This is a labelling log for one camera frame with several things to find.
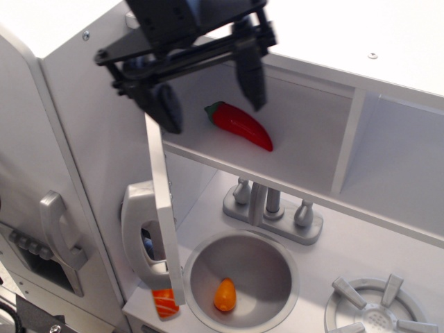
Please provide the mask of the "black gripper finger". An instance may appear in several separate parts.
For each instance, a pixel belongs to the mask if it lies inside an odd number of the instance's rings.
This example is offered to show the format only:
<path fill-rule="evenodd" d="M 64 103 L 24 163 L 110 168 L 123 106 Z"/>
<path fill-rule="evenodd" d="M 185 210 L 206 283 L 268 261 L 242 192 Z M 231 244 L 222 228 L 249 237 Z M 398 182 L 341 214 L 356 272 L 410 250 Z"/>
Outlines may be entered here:
<path fill-rule="evenodd" d="M 255 46 L 239 49 L 234 54 L 237 81 L 243 95 L 257 112 L 267 102 L 261 56 Z"/>
<path fill-rule="evenodd" d="M 173 134 L 182 132 L 182 108 L 169 84 L 162 83 L 152 89 L 147 85 L 140 85 L 135 88 L 133 99 L 165 131 Z"/>

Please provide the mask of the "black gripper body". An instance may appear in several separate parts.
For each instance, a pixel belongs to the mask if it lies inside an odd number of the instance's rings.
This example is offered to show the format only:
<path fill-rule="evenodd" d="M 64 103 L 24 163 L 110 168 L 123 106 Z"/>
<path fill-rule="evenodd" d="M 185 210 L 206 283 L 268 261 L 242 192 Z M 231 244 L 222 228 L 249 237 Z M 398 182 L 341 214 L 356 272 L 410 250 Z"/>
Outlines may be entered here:
<path fill-rule="evenodd" d="M 234 61 L 255 46 L 262 57 L 275 45 L 265 1 L 128 1 L 138 28 L 97 51 L 121 94 L 123 84 L 155 85 L 214 64 Z"/>

